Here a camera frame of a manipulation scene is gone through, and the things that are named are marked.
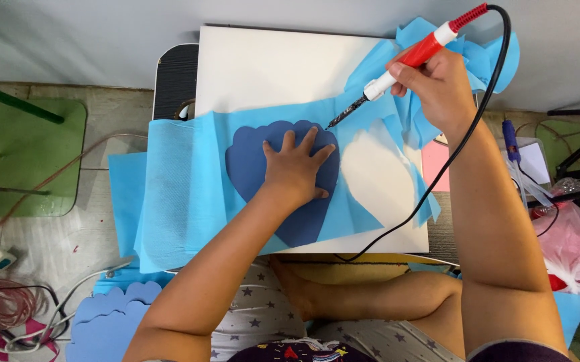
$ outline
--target white board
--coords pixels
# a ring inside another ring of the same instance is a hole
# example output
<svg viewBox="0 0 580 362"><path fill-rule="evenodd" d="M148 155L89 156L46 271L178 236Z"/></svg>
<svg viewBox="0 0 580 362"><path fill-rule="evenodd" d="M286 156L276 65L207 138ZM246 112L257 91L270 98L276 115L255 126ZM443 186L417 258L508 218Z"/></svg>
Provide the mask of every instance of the white board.
<svg viewBox="0 0 580 362"><path fill-rule="evenodd" d="M380 39L260 29L200 29L196 114L317 101L343 92L346 79ZM421 172L421 152L405 149ZM396 187L400 182L395 180ZM405 207L414 206L405 195ZM282 252L358 252L386 229ZM426 224L404 225L368 252L428 252Z"/></svg>

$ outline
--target leg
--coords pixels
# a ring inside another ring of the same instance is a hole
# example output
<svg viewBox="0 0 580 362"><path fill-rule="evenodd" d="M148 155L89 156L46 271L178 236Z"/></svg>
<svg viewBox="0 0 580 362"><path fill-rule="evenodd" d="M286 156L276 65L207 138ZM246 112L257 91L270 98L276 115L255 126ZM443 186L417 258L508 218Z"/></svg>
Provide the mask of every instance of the leg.
<svg viewBox="0 0 580 362"><path fill-rule="evenodd" d="M227 314L212 333L211 362L227 361L240 350L261 343L306 336L299 310L280 288L268 257L255 259Z"/></svg>
<svg viewBox="0 0 580 362"><path fill-rule="evenodd" d="M275 258L272 267L304 320L410 321L432 340L464 358L462 282L457 279L440 273L415 272L386 282L324 285L299 278Z"/></svg>

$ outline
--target gray wall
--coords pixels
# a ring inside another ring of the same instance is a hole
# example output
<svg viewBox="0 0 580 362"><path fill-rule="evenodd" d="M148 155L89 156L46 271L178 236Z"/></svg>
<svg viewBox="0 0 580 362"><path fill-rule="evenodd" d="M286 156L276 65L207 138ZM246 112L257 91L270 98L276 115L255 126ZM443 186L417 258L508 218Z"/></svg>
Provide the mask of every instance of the gray wall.
<svg viewBox="0 0 580 362"><path fill-rule="evenodd" d="M496 0L511 15L520 67L492 108L580 103L580 0ZM170 47L206 23L393 37L421 15L442 23L474 0L0 0L0 80L153 88ZM499 36L497 14L464 30Z"/></svg>

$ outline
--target plastic bag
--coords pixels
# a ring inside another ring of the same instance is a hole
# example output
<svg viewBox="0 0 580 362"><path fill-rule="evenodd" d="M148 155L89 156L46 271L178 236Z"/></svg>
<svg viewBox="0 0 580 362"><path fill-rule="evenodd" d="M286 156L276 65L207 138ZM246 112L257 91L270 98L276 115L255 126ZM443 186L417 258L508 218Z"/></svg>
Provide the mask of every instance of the plastic bag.
<svg viewBox="0 0 580 362"><path fill-rule="evenodd" d="M536 234L546 230L554 217L547 215L534 220ZM538 237L538 242L547 272L567 284L560 292L580 295L580 208L573 202L561 203L556 222Z"/></svg>

